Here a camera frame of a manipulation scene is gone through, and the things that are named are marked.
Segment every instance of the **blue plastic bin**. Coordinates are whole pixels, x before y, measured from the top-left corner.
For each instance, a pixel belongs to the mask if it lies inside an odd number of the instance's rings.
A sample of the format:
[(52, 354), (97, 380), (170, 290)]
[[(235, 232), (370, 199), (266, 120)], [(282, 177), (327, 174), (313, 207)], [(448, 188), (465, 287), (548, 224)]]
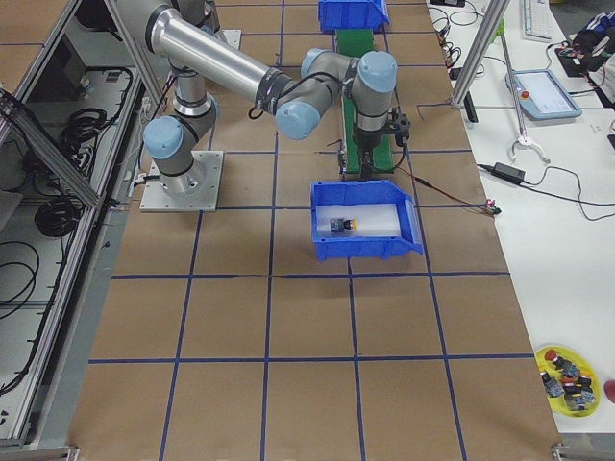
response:
[[(320, 206), (378, 204), (395, 205), (401, 236), (353, 236), (352, 231), (323, 236), (323, 232), (318, 230), (317, 213)], [(321, 261), (329, 257), (368, 256), (387, 259), (408, 252), (423, 254), (423, 240), (412, 197), (390, 181), (313, 182), (311, 226), (316, 256)]]
[(320, 30), (378, 29), (388, 24), (385, 0), (318, 0)]

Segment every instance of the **yellow plate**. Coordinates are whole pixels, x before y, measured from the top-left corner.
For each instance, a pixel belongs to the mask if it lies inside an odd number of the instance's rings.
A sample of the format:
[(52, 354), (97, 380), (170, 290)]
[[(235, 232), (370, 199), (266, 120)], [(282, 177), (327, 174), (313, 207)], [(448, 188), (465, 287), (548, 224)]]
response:
[(570, 411), (566, 405), (563, 395), (559, 397), (548, 397), (551, 410), (561, 415), (570, 416), (573, 418), (581, 418), (591, 415), (594, 411), (596, 411), (596, 408), (598, 408), (602, 396), (600, 382), (598, 381), (596, 372), (594, 372), (594, 369), (589, 365), (589, 363), (587, 363), (587, 361), (576, 352), (562, 346), (546, 346), (536, 353), (538, 368), (547, 371), (551, 377), (557, 379), (558, 381), (561, 378), (561, 372), (556, 370), (555, 365), (550, 360), (545, 358), (545, 353), (547, 353), (550, 349), (555, 349), (560, 357), (573, 362), (584, 375), (590, 375), (592, 378), (591, 388), (594, 392), (594, 396), (596, 396), (596, 400), (593, 403), (589, 403), (586, 410), (581, 411)]

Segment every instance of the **power adapter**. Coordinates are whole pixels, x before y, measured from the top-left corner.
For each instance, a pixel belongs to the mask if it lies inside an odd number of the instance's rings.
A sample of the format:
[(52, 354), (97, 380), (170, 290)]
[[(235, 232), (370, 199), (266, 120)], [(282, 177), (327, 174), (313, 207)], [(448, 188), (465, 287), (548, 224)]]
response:
[(459, 78), (459, 74), (461, 74), (461, 70), (463, 67), (453, 67), (449, 70), (449, 77), (451, 80), (455, 81)]
[(526, 172), (520, 170), (519, 168), (515, 168), (514, 166), (504, 165), (499, 162), (496, 162), (493, 166), (482, 164), (478, 166), (491, 173), (492, 176), (503, 179), (507, 182), (512, 182), (517, 185), (525, 182)]
[(443, 7), (465, 7), (465, 0), (431, 0), (432, 5), (441, 5)]

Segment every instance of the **keyboard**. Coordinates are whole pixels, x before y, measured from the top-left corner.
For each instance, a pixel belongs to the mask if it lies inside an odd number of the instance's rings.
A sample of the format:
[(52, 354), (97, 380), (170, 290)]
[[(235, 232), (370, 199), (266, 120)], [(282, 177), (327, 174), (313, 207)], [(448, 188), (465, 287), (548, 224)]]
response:
[(528, 40), (550, 41), (554, 36), (549, 0), (522, 0), (523, 36)]

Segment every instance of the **tablet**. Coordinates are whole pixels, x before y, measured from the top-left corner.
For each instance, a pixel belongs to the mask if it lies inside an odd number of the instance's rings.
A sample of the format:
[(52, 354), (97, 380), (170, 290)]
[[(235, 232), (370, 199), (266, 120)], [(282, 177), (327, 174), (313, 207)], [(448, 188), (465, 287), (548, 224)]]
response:
[(524, 112), (534, 120), (576, 118), (583, 114), (566, 88), (549, 69), (513, 73)]

